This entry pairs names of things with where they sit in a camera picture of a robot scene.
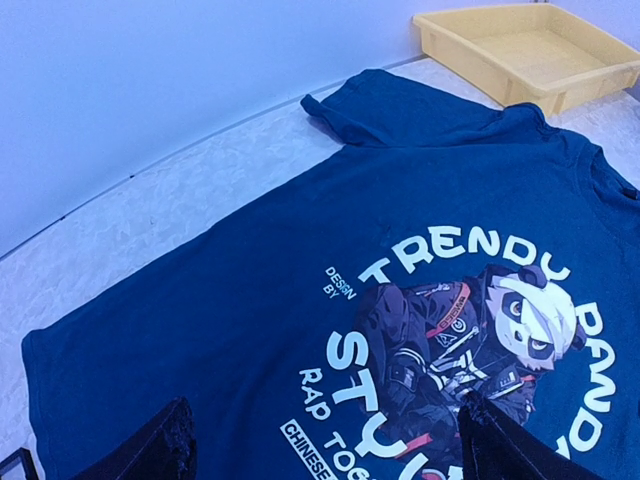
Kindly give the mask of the yellow plastic tray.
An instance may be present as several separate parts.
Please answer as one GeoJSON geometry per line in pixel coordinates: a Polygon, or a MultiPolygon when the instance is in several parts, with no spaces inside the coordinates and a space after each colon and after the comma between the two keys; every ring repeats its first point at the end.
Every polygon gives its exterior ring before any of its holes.
{"type": "Polygon", "coordinates": [[[416,14],[422,51],[502,106],[545,116],[633,87],[639,53],[550,3],[416,14]]]}

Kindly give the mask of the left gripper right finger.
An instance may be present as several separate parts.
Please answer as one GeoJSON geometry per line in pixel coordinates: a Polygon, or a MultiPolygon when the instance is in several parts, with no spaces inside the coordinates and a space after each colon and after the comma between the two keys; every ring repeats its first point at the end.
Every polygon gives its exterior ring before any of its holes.
{"type": "Polygon", "coordinates": [[[544,445],[489,399],[472,391],[458,413],[465,479],[597,480],[544,445]]]}

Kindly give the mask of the blue printed t-shirt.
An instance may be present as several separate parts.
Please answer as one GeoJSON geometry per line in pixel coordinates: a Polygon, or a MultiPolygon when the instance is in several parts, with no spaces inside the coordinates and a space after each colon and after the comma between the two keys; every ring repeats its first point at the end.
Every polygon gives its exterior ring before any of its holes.
{"type": "Polygon", "coordinates": [[[303,109],[342,148],[22,355],[50,479],[170,399],[202,479],[457,479],[479,393],[639,475],[639,192],[584,136],[367,70],[303,109]]]}

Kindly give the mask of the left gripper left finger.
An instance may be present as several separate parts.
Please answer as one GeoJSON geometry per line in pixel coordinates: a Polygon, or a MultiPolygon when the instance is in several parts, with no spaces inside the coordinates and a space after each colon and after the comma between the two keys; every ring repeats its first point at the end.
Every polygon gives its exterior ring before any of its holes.
{"type": "Polygon", "coordinates": [[[173,399],[118,448],[74,478],[195,479],[195,424],[187,399],[173,399]]]}

